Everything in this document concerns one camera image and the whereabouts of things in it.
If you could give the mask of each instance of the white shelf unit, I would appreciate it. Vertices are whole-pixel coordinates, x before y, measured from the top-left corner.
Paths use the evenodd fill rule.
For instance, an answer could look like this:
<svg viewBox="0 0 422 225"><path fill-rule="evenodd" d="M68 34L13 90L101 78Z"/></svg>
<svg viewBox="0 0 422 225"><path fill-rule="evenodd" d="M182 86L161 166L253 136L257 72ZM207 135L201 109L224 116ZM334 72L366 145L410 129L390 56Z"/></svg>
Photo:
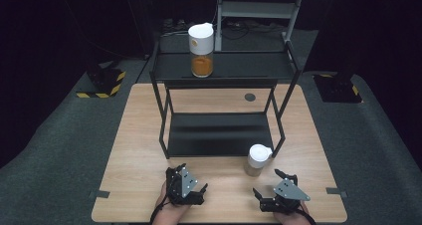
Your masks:
<svg viewBox="0 0 422 225"><path fill-rule="evenodd" d="M217 33L214 50L222 50L221 22L223 17L245 18L276 18L289 19L287 31L283 33L285 43L290 41L295 27L296 18L301 8L302 0L295 3L260 3L260 2L233 2L218 0Z"/></svg>

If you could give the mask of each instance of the gray floor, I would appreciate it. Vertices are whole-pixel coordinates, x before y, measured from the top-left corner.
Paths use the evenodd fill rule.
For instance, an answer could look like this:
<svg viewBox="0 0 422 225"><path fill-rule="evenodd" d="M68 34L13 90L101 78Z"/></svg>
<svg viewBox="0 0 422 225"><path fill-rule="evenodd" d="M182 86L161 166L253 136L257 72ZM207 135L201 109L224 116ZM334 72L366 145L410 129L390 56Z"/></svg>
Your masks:
<svg viewBox="0 0 422 225"><path fill-rule="evenodd" d="M302 65L316 34L294 31ZM183 37L161 41L171 50ZM225 39L223 50L283 48L280 33L251 32L241 40ZM89 86L86 76L81 78L27 148L0 170L0 224L96 224L91 219L95 195L130 87L149 81L151 65L122 61L118 67L126 76L114 98L76 98L75 91ZM422 173L365 81L358 76L352 81L362 104L323 103L312 73L299 81L335 181L347 194L344 224L421 224Z"/></svg>

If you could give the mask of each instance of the human hand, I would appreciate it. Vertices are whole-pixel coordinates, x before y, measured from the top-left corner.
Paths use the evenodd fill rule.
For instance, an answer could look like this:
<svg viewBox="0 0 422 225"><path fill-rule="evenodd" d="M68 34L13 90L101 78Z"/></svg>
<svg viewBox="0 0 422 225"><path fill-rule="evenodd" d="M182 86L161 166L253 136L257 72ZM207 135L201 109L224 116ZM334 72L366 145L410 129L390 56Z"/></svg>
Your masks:
<svg viewBox="0 0 422 225"><path fill-rule="evenodd" d="M161 194L159 195L159 197L157 198L157 201L155 202L155 207L158 206L162 202L166 193L167 193L167 189L166 189L166 183L164 181L161 187ZM170 203L170 200L168 199L168 197L165 199L164 204L166 205L164 205L162 209L158 211L152 225L176 225L177 223L179 223L180 219L182 219L186 211L189 210L189 208L192 206L192 205L173 205L172 203Z"/></svg>
<svg viewBox="0 0 422 225"><path fill-rule="evenodd" d="M302 204L302 208L304 209L304 212L310 214L304 201L301 201L301 204ZM273 215L283 225L310 225L310 222L304 215L296 213L296 212L291 213L289 215L286 215L284 213L274 212Z"/></svg>

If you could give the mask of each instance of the wooden table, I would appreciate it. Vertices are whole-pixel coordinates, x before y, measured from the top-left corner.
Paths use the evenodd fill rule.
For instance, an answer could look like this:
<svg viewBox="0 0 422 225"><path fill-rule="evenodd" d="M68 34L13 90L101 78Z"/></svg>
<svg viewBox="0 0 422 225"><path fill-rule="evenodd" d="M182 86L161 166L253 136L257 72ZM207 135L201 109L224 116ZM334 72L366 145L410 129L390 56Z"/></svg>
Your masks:
<svg viewBox="0 0 422 225"><path fill-rule="evenodd" d="M277 86L278 102L282 101L287 88L287 85ZM246 93L254 94L256 100L247 102ZM226 112L228 108L246 112L261 108L267 97L266 89L178 90L172 93L176 110L201 113ZM278 141L275 119L269 115L268 120L273 141ZM347 214L340 196L326 193L328 187L336 188L336 184L299 86L292 94L282 122L286 141L259 177L245 174L246 157L243 156L165 159L158 142L161 119L152 85L134 85L100 187L100 191L109 192L109 197L97 197L92 218L96 222L148 222L165 180L166 168L186 163L198 179L193 190L199 191L205 183L208 188L205 202L192 206L181 221L183 223L277 223L272 214L261 212L252 191L255 187L264 197L274 197L272 188L281 181L275 168L298 176L299 188L311 197L307 207L316 222L344 222Z"/></svg>

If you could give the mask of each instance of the black metal shelf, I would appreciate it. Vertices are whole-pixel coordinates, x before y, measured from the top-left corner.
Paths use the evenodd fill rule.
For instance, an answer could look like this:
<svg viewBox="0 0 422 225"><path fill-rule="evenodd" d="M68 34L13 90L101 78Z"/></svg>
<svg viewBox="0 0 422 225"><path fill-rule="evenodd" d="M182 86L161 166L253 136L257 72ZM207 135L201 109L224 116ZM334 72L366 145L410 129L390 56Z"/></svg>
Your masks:
<svg viewBox="0 0 422 225"><path fill-rule="evenodd" d="M192 75L190 53L155 55L150 72L162 124L159 141L166 158L170 156L246 156L249 148L260 143L269 146L275 157L285 135L281 123L283 111L298 81L301 70L290 42L284 52L215 52L214 71L199 79ZM165 85L162 103L157 82ZM290 84L280 108L274 89L278 83ZM268 101L259 112L181 113L175 112L170 90L183 89L267 88ZM267 112L273 105L279 126L280 141L273 147ZM165 125L170 119L168 146L164 138Z"/></svg>

